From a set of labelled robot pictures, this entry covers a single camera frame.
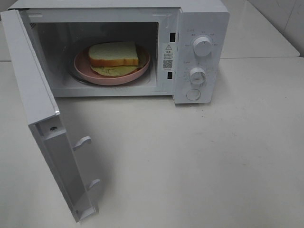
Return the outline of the pink round plate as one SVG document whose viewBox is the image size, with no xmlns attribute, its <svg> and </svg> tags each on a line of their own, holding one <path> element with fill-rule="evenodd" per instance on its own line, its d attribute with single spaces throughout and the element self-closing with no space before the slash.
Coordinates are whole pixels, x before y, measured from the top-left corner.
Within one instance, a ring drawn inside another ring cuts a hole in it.
<svg viewBox="0 0 304 228">
<path fill-rule="evenodd" d="M 98 85 L 119 85 L 123 83 L 131 82 L 140 76 L 142 76 L 147 69 L 149 68 L 150 62 L 151 62 L 151 56 L 149 52 L 142 46 L 137 45 L 137 47 L 142 48 L 145 50 L 145 53 L 147 54 L 149 60 L 147 64 L 141 68 L 140 70 L 133 72 L 131 74 L 125 75 L 125 76 L 119 76 L 119 77 L 109 77 L 97 74 L 96 72 L 92 71 L 91 64 L 89 62 L 88 58 L 88 49 L 90 47 L 87 47 L 80 53 L 76 55 L 74 58 L 74 67 L 78 74 L 81 76 L 82 79 L 87 80 L 88 82 L 98 84 Z"/>
</svg>

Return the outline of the white microwave oven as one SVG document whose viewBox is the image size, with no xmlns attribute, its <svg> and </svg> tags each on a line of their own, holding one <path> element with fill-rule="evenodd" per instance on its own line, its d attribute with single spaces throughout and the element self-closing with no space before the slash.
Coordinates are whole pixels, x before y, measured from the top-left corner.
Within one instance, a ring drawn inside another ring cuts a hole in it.
<svg viewBox="0 0 304 228">
<path fill-rule="evenodd" d="M 203 104 L 229 12 L 219 0 L 19 0 L 1 17 L 27 98 L 169 95 Z"/>
</svg>

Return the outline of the white upper microwave knob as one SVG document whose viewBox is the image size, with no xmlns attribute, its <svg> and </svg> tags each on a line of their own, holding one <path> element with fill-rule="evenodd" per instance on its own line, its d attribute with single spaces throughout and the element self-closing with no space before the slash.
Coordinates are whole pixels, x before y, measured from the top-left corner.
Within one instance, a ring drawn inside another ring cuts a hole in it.
<svg viewBox="0 0 304 228">
<path fill-rule="evenodd" d="M 205 57 L 211 52 L 213 47 L 213 41 L 211 37 L 207 35 L 201 35 L 193 40 L 192 45 L 194 53 L 197 56 Z"/>
</svg>

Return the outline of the round microwave door button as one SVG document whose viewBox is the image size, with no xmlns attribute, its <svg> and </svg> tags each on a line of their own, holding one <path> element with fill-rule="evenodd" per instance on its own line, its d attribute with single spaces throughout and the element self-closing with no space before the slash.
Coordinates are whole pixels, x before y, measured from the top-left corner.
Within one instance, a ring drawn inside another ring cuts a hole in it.
<svg viewBox="0 0 304 228">
<path fill-rule="evenodd" d="M 200 96 L 201 96 L 201 93 L 200 93 L 200 90 L 198 90 L 198 89 L 192 89 L 186 93 L 186 97 L 191 101 L 198 100 L 200 98 Z"/>
</svg>

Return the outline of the white lower microwave knob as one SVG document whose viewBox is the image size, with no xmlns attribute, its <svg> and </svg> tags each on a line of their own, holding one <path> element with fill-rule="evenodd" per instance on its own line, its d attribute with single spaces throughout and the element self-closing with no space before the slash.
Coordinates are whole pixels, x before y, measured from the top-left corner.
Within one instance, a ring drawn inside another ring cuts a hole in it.
<svg viewBox="0 0 304 228">
<path fill-rule="evenodd" d="M 201 85 L 206 81 L 206 73 L 203 68 L 195 67 L 189 72 L 190 82 L 194 85 Z"/>
</svg>

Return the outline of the white microwave knob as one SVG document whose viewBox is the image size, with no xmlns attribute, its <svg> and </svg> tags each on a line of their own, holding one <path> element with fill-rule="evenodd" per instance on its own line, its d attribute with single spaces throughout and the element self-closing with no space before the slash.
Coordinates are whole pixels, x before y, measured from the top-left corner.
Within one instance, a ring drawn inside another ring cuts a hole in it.
<svg viewBox="0 0 304 228">
<path fill-rule="evenodd" d="M 213 41 L 211 37 L 207 35 L 201 35 L 193 40 L 192 45 L 194 53 L 197 56 L 205 57 L 211 52 L 213 47 Z"/>
<path fill-rule="evenodd" d="M 203 68 L 195 67 L 189 72 L 190 82 L 194 85 L 201 85 L 206 81 L 206 73 Z"/>
</svg>

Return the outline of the white bread sandwich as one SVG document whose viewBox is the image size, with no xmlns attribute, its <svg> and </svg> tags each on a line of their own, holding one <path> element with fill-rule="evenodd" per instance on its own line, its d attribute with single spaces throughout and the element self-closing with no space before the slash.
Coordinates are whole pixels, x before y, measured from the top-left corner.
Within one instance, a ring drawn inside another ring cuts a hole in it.
<svg viewBox="0 0 304 228">
<path fill-rule="evenodd" d="M 91 46 L 88 58 L 92 71 L 97 74 L 119 77 L 143 68 L 149 58 L 145 50 L 134 42 L 113 42 Z"/>
</svg>

